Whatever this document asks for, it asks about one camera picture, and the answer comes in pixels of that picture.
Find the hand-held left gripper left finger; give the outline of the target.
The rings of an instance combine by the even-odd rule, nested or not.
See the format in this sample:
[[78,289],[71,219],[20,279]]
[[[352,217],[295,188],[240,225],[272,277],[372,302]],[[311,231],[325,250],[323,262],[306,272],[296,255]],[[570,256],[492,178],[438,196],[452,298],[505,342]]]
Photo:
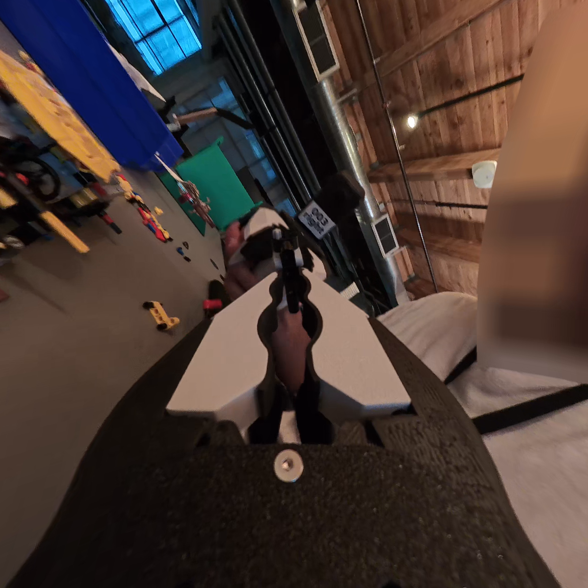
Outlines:
[[227,421],[244,434],[269,414],[275,396],[271,338],[281,279],[270,273],[211,321],[169,400],[174,416]]

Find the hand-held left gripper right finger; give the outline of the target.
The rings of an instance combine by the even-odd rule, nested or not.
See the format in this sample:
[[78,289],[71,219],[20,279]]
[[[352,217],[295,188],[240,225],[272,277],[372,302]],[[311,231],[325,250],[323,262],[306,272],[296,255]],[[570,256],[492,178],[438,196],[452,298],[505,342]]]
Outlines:
[[307,269],[307,299],[318,314],[310,353],[319,410],[343,423],[407,409],[409,395],[363,310]]

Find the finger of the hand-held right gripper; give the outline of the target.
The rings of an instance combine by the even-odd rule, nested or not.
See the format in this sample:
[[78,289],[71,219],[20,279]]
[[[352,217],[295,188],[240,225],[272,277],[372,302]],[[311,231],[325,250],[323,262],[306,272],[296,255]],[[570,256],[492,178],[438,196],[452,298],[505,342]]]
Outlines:
[[322,258],[310,247],[300,246],[299,250],[302,257],[302,267],[318,279],[325,281],[327,279],[327,267]]
[[272,233],[275,228],[288,228],[278,211],[269,207],[254,208],[239,219],[240,243],[244,244],[266,230]]

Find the black toy beam with holes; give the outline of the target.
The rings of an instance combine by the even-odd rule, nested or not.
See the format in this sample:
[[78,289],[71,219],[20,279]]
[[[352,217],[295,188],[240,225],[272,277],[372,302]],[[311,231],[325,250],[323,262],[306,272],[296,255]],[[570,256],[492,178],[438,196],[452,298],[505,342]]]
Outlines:
[[282,240],[279,259],[282,265],[282,281],[288,311],[295,315],[299,311],[298,281],[300,278],[300,269],[304,263],[297,236],[290,236]]

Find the small yellow angled beam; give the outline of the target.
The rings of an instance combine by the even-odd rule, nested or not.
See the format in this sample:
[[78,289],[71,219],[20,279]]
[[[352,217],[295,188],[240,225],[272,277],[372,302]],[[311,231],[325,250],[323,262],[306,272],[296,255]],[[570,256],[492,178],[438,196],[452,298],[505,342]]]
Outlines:
[[147,300],[143,302],[142,307],[150,312],[156,323],[156,329],[160,332],[171,330],[180,324],[180,319],[169,316],[163,305],[158,301]]

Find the grey desk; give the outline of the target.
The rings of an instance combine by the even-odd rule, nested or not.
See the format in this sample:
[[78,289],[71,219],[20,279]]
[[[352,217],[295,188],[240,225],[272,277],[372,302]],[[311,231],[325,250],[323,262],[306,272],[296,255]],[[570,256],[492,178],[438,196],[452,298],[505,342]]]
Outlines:
[[[39,239],[1,266],[1,587],[41,541],[84,453],[117,402],[202,319],[224,273],[219,235],[198,229],[153,172],[123,168],[173,243],[116,198],[73,227],[89,246]],[[180,324],[165,332],[142,304]]]

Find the person's right hand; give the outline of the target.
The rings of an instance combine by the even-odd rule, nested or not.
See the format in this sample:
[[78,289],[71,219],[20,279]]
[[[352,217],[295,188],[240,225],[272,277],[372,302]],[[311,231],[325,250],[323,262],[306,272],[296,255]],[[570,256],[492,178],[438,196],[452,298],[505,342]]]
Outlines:
[[248,239],[245,233],[245,228],[234,222],[224,236],[224,286],[231,300],[236,300],[276,273],[272,258],[272,228],[249,235]]

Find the green upright panel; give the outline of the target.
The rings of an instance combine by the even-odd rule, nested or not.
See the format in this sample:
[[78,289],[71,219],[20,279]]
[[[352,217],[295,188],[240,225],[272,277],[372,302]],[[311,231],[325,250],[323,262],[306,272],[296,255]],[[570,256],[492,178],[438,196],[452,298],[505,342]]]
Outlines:
[[210,206],[212,222],[220,231],[257,207],[221,151],[223,141],[224,137],[219,136],[209,147],[175,167],[179,177],[198,188],[201,200]]

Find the brown toy model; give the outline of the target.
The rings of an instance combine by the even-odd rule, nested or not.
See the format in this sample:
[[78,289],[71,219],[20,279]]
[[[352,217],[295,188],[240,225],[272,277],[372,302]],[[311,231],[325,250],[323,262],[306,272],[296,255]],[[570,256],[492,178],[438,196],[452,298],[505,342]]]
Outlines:
[[178,201],[182,205],[190,206],[190,213],[199,216],[208,226],[215,229],[212,218],[210,217],[210,205],[209,200],[204,202],[198,191],[198,188],[194,183],[187,180],[177,180],[179,198]]

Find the small heap of coloured pins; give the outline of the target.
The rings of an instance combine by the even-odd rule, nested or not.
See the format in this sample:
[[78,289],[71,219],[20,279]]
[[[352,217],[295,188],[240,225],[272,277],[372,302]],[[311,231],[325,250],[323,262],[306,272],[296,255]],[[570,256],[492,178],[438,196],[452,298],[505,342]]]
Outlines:
[[162,243],[173,243],[173,238],[169,232],[160,224],[158,215],[156,215],[155,211],[151,210],[143,201],[126,177],[121,173],[117,173],[116,180],[126,202],[128,202],[141,217],[143,226],[148,229],[158,241]]

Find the white t-shirt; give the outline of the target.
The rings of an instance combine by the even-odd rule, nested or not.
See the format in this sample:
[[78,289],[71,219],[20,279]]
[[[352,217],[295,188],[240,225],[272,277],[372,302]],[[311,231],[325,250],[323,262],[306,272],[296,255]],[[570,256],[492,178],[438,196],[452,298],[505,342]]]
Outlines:
[[[477,299],[442,292],[378,320],[440,380],[476,343]],[[477,417],[577,382],[469,366],[448,387]],[[562,587],[587,587],[587,402],[483,437],[513,509]]]

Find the crumpled white papers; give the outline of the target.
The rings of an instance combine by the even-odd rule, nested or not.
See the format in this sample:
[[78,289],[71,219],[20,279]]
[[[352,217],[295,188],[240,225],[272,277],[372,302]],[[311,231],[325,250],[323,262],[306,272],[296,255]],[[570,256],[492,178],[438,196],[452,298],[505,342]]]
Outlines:
[[133,82],[149,100],[152,107],[156,110],[162,124],[168,129],[169,138],[158,149],[154,151],[151,158],[151,164],[148,166],[149,171],[161,174],[165,173],[166,164],[172,168],[184,156],[185,145],[181,141],[180,125],[175,115],[171,113],[171,108],[175,105],[174,100],[166,101],[161,94],[151,85],[150,81],[131,64],[127,58],[118,52],[112,45],[109,48],[117,57],[125,71],[131,77]]

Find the blue storage bin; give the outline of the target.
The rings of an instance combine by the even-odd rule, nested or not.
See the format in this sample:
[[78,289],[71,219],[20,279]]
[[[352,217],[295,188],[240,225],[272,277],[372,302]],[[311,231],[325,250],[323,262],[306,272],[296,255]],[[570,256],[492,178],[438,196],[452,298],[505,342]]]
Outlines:
[[1,21],[118,164],[176,165],[183,149],[80,1],[1,1]]

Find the partly built yellow toy car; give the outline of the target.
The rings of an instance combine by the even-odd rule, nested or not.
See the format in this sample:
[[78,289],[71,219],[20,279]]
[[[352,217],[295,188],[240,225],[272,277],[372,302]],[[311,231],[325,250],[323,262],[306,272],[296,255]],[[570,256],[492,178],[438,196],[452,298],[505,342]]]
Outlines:
[[[78,164],[106,185],[121,184],[121,167],[97,140],[62,95],[39,73],[29,69],[10,55],[1,52],[1,84],[29,114],[34,122]],[[89,247],[63,221],[40,202],[14,173],[5,172],[10,188],[1,188],[1,209],[9,210],[21,201],[28,201],[39,219],[46,223],[80,254]]]

